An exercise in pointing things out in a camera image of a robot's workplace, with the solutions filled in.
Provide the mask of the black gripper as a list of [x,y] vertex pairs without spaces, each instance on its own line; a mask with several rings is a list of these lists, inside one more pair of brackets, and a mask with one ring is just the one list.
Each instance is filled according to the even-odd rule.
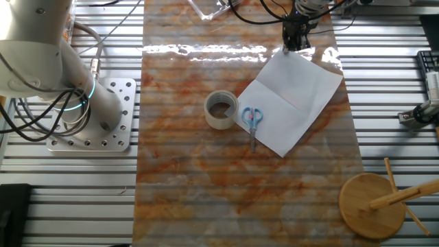
[[283,18],[283,52],[310,48],[307,35],[310,30],[317,27],[320,19],[311,19],[309,16],[298,13],[285,15]]

